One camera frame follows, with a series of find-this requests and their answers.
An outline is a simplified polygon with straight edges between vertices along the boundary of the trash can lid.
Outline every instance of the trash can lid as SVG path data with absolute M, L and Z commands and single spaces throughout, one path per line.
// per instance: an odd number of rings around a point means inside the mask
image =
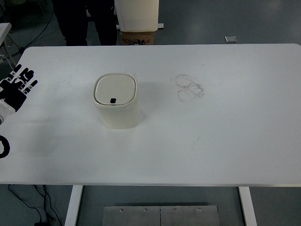
M 137 84 L 128 74 L 105 74 L 95 84 L 94 98 L 101 105 L 126 105 L 134 99 Z

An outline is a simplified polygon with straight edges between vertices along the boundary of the white trash can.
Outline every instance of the white trash can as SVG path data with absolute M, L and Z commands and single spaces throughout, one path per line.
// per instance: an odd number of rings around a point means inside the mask
M 158 29 L 159 0 L 115 0 L 122 32 L 155 32 Z
M 138 83 L 132 75 L 111 73 L 101 76 L 95 83 L 93 97 L 108 128 L 129 129 L 138 123 Z

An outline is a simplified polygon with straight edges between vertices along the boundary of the floor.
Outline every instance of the floor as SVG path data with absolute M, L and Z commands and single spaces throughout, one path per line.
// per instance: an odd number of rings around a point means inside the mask
M 12 24 L 11 36 L 21 47 L 63 46 L 64 39 L 52 4 L 41 1 L 42 14 L 36 0 L 22 5 L 7 5 L 5 18 Z M 164 29 L 155 32 L 155 45 L 226 44 L 224 36 L 236 35 L 238 44 L 297 43 L 301 45 L 301 2 L 284 0 L 161 0 L 159 23 Z M 99 45 L 93 22 L 89 22 L 87 42 Z M 12 44 L 16 61 L 21 57 Z M 11 68 L 4 60 L 0 64 L 0 79 Z M 35 209 L 29 209 L 7 188 L 0 185 L 0 225 L 32 226 L 39 222 Z M 43 198 L 32 185 L 13 185 L 11 189 L 29 205 L 37 207 L 46 221 Z M 46 186 L 52 206 L 64 223 L 72 186 Z M 259 226 L 298 226 L 301 222 L 301 188 L 250 188 Z M 77 225 L 102 225 L 103 207 L 109 205 L 217 205 L 221 226 L 244 225 L 243 213 L 235 187 L 123 187 L 85 186 Z M 55 213 L 47 205 L 49 215 Z M 50 222 L 60 225 L 58 221 Z

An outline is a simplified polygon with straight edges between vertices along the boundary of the person's leg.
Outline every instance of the person's leg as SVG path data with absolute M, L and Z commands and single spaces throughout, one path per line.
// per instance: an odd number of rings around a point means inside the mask
M 100 44 L 102 46 L 116 45 L 114 0 L 87 0 L 87 8 L 95 23 Z
M 57 22 L 67 46 L 87 45 L 87 13 L 84 0 L 52 0 Z

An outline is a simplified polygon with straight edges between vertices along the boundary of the metal plate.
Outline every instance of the metal plate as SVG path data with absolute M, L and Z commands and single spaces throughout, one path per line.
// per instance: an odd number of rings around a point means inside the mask
M 103 226 L 219 226 L 217 206 L 105 207 Z
M 109 206 L 103 226 L 160 226 L 159 206 Z
M 161 226 L 219 226 L 217 206 L 162 206 Z

